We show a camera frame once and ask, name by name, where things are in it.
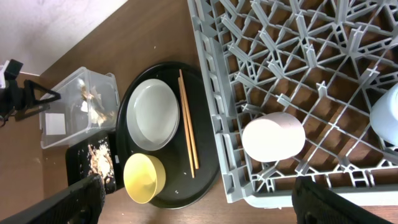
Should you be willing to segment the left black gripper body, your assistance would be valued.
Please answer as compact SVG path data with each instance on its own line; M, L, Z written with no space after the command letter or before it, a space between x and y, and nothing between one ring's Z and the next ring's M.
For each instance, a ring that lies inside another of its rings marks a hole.
M16 80L9 80L7 84L7 88L1 89L1 120L20 116L26 106L25 89L20 88Z

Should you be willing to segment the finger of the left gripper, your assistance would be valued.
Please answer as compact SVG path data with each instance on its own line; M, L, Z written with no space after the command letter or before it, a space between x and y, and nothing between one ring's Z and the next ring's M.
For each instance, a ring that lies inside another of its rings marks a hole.
M33 82L32 80L24 81L24 89L25 89L25 103L27 105L43 105L61 99L61 95L56 91L49 90L43 87L42 85ZM45 95L50 95L50 97L45 98L44 100L38 100L35 96L36 90L44 93Z
M14 118L16 121L22 121L23 119L30 118L31 116L34 116L34 115L39 114L45 110L48 110L49 108L50 108L49 104L36 105L31 108L24 108L22 110L19 110L14 115Z

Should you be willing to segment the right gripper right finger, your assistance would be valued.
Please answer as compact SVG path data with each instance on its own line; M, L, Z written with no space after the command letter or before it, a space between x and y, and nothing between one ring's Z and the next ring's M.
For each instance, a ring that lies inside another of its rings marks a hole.
M292 191L292 205L298 224L377 224L390 223L309 177L297 177Z

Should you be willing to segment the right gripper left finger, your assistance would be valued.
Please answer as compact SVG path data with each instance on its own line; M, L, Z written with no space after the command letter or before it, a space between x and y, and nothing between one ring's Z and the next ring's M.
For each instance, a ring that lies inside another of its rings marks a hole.
M106 192L93 174L1 223L98 223Z

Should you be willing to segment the peanut shells food scraps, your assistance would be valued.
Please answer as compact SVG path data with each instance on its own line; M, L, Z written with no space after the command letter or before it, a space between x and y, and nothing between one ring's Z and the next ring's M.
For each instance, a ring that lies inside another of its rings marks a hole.
M104 186L110 188L116 183L116 178L109 143L102 139L84 146L78 151L80 175L99 174Z

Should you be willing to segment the yellow bowl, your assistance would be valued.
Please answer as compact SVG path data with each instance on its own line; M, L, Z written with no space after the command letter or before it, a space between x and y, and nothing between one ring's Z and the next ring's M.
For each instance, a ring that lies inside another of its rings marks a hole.
M149 203L165 186L165 168L158 158L136 153L124 166L123 180L127 194L133 201Z

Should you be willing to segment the gold foil wrapper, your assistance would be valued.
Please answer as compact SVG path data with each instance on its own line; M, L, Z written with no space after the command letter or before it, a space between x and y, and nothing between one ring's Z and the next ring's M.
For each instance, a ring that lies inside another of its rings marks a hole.
M106 112L102 105L101 95L97 93L95 88L87 90L86 86L83 85L81 87L81 98L83 102L80 109L82 112L88 113L89 120L92 123L101 127L103 123L113 119L114 112Z

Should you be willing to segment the pink plastic cup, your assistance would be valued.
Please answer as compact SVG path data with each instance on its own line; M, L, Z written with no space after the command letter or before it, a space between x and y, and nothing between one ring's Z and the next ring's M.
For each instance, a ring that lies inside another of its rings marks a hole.
M293 115L270 113L250 121L241 135L243 149L259 162L274 162L297 155L305 144L305 130Z

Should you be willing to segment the light blue plastic cup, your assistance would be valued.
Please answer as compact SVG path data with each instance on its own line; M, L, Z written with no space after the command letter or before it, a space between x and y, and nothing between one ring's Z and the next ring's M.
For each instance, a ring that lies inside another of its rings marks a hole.
M371 109L370 123L379 137L397 145L397 84L376 101Z

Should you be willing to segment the wooden chopstick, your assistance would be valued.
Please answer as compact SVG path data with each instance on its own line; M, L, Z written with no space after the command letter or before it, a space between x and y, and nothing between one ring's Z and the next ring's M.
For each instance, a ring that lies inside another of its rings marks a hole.
M184 85L184 80L183 80L183 73L182 70L179 70L179 81L180 81L180 92L182 94L181 99L182 103L184 104L184 111L185 111L185 119L187 122L187 128L188 128L188 134L189 134L189 140L190 140L190 148L192 150L192 159L193 163L196 169L199 169L199 161L198 161L198 155L197 155L197 147L195 144L195 137L193 133L193 126L192 126L192 119L190 116L190 110L189 110L189 104L188 104L188 98L187 98L187 93Z
M192 178L194 179L195 178L195 168L194 168L194 164L193 164L192 148L191 148L191 143L190 143L188 123L187 123L187 114L185 111L185 102L183 99L182 84L181 84L180 78L178 78L178 87L179 87L179 91L180 91L180 99L181 99L181 105L182 105L183 125L184 125L185 139L186 139L186 144L187 144L188 160L190 163L190 170L191 170Z

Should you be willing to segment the white napkin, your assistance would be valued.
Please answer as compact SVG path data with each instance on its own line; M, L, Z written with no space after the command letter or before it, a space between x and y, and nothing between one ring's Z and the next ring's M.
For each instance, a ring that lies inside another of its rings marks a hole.
M81 90L81 98L83 100L83 103L81 105L81 110L83 112L88 113L89 109L89 101L92 104L92 107L94 110L99 111L100 109L103 109L102 104L101 104L101 97L97 93L95 87L93 87L90 90L86 89L86 85L82 79L78 79L78 86L80 87Z

